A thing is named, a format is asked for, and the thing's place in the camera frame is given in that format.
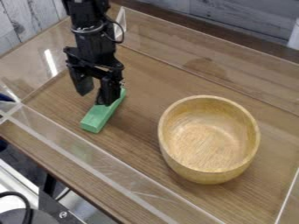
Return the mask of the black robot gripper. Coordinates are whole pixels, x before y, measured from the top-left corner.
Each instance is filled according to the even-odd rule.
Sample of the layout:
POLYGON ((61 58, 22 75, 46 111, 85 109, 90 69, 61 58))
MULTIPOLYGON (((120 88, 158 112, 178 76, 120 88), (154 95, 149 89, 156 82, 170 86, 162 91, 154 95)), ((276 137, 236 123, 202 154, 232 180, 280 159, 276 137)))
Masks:
POLYGON ((96 104, 109 106, 120 98, 124 65, 116 58, 117 44, 113 26, 70 27, 76 46, 66 46, 66 67, 77 93, 84 96, 100 79, 96 104))

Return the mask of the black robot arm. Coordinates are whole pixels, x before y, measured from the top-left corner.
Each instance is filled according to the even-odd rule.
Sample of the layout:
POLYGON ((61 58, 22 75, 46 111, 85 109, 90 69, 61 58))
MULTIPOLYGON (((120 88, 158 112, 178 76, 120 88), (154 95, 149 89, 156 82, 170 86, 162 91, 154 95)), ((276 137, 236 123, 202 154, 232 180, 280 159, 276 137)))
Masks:
POLYGON ((109 106, 118 98, 124 65, 114 57, 117 40, 114 25, 108 16, 108 0, 61 0, 70 19, 70 32, 76 46, 65 46, 66 67, 77 93, 84 96, 93 90, 98 79, 96 104, 109 106))

